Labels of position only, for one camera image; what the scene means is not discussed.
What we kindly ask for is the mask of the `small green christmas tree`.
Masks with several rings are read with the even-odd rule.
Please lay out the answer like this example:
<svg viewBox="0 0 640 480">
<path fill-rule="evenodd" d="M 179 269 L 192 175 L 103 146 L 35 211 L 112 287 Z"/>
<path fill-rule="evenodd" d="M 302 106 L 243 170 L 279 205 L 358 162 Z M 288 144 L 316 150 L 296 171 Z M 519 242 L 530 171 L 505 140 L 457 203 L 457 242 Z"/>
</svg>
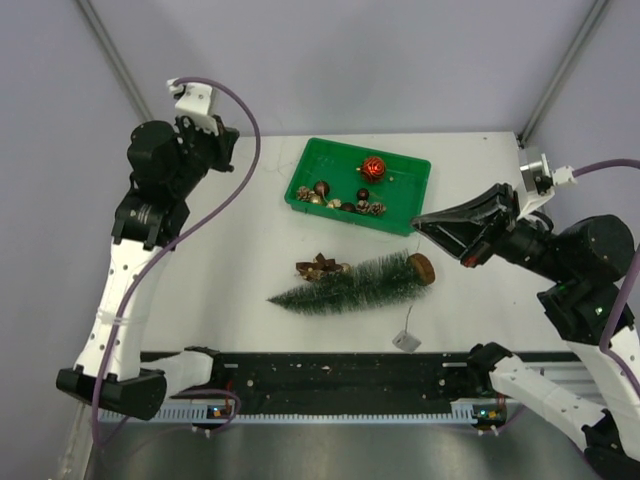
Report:
<svg viewBox="0 0 640 480">
<path fill-rule="evenodd" d="M 435 280 L 435 268 L 425 255 L 400 251 L 362 262 L 348 273 L 297 286 L 268 301 L 300 315 L 337 315 L 415 302 Z"/>
</svg>

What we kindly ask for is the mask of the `brown ribbon bow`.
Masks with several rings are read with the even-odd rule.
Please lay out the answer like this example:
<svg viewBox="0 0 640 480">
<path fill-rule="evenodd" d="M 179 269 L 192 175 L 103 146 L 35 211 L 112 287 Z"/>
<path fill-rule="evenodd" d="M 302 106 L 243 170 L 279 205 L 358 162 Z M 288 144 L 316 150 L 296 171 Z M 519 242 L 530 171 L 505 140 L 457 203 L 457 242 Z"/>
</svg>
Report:
<svg viewBox="0 0 640 480">
<path fill-rule="evenodd" d="M 351 270 L 351 265 L 337 262 L 333 258 L 327 258 L 322 253 L 318 253 L 309 262 L 297 262 L 295 269 L 303 280 L 313 283 L 328 275 L 348 273 Z"/>
</svg>

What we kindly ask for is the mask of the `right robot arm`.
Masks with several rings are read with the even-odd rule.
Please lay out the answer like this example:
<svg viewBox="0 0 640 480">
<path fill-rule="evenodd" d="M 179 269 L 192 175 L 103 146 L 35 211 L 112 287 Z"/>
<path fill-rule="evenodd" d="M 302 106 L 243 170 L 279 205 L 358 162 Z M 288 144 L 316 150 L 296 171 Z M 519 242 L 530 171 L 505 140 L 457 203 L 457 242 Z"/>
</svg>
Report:
<svg viewBox="0 0 640 480">
<path fill-rule="evenodd" d="M 556 234 L 522 213 L 508 184 L 496 184 L 457 207 L 416 216 L 411 226 L 466 268 L 497 256 L 552 281 L 537 298 L 604 403 L 582 399 L 531 371 L 495 342 L 471 349 L 467 384 L 481 396 L 511 397 L 544 418 L 601 478 L 638 478 L 639 339 L 626 297 L 639 270 L 639 252 L 629 227 L 606 214 Z"/>
</svg>

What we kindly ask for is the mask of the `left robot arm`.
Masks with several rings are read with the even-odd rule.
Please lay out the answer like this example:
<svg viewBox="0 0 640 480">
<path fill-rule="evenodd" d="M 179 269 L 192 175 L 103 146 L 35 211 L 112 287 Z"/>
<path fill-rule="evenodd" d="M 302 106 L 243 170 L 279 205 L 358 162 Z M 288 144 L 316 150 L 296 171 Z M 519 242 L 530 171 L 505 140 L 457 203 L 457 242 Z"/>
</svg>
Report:
<svg viewBox="0 0 640 480">
<path fill-rule="evenodd" d="M 225 370 L 204 348 L 158 364 L 141 361 L 141 342 L 159 278 L 189 216 L 186 199 L 212 170 L 232 171 L 239 138 L 219 116 L 207 131 L 190 117 L 150 121 L 131 134 L 129 189 L 111 230 L 106 284 L 87 342 L 73 366 L 60 370 L 58 390 L 102 410 L 153 418 L 164 400 L 194 386 L 205 396 L 226 387 Z"/>
</svg>

